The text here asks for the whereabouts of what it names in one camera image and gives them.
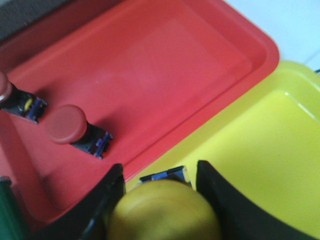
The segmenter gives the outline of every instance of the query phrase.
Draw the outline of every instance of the green object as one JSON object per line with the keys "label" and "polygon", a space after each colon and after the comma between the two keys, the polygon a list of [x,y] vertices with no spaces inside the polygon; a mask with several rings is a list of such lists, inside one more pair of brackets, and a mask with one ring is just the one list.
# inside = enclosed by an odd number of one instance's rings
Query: green object
{"label": "green object", "polygon": [[11,189],[11,180],[0,176],[0,239],[23,240],[30,231]]}

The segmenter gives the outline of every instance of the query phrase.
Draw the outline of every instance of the red button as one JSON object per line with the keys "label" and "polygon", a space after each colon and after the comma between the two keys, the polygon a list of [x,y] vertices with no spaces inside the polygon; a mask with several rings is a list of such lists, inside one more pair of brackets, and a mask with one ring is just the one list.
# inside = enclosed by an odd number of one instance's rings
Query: red button
{"label": "red button", "polygon": [[12,84],[7,75],[0,71],[0,103],[7,100],[12,92]]}
{"label": "red button", "polygon": [[74,143],[86,133],[86,115],[78,106],[61,106],[48,116],[45,130],[48,137],[56,144]]}

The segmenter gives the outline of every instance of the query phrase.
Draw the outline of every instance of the black plastic mount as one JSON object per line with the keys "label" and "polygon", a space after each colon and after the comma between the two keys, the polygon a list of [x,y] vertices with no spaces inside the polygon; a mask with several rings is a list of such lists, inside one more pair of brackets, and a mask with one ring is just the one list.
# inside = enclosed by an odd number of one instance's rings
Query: black plastic mount
{"label": "black plastic mount", "polygon": [[198,162],[196,188],[216,212],[223,240],[317,240],[254,204],[207,161]]}
{"label": "black plastic mount", "polygon": [[77,141],[71,143],[72,146],[80,149],[88,154],[91,154],[99,159],[102,159],[102,153],[109,147],[109,140],[114,139],[111,133],[101,127],[88,123],[87,125],[89,136],[85,141]]}
{"label": "black plastic mount", "polygon": [[141,183],[146,183],[146,182],[153,181],[153,180],[166,179],[171,175],[176,175],[182,181],[185,181],[186,179],[184,176],[184,168],[185,168],[185,166],[177,166],[175,168],[171,168],[166,171],[153,173],[153,174],[150,174],[147,176],[142,176],[142,177],[140,177],[139,180]]}
{"label": "black plastic mount", "polygon": [[123,167],[115,164],[83,200],[25,240],[88,240],[102,214],[110,216],[125,191]]}
{"label": "black plastic mount", "polygon": [[9,104],[2,103],[0,109],[37,124],[48,103],[30,92],[19,89],[15,90],[15,95],[14,101]]}

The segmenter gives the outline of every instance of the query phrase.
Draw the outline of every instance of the red cap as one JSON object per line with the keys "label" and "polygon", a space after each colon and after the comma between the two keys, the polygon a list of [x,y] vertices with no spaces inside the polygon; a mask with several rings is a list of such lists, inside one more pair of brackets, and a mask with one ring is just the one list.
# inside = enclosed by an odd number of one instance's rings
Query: red cap
{"label": "red cap", "polygon": [[46,120],[46,133],[56,144],[70,144],[80,140],[87,130],[84,111],[75,105],[63,105]]}
{"label": "red cap", "polygon": [[7,100],[12,92],[12,84],[7,75],[0,71],[0,103]]}

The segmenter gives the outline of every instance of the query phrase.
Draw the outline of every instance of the yellow plastic bin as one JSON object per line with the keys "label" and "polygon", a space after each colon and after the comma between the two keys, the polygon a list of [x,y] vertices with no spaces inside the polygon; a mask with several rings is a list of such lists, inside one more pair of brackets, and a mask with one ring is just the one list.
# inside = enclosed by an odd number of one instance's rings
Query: yellow plastic bin
{"label": "yellow plastic bin", "polygon": [[288,225],[320,238],[320,77],[283,61],[245,95],[127,183],[209,161],[234,187]]}

